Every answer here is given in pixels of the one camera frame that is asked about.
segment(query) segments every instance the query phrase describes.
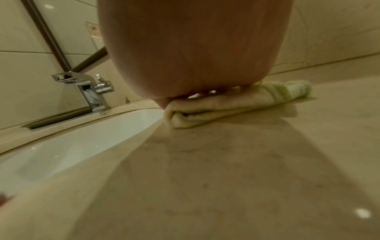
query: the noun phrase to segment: faucet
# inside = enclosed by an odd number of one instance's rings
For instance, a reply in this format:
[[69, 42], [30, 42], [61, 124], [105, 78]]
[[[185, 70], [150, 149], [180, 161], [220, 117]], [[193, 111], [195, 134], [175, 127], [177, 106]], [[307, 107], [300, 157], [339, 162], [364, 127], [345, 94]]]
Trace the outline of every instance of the faucet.
[[77, 72], [63, 72], [52, 75], [55, 81], [65, 84], [76, 84], [92, 109], [92, 112], [103, 111], [109, 108], [105, 98], [105, 93], [114, 92], [114, 86], [110, 81], [105, 81], [99, 74], [96, 82], [93, 77]]

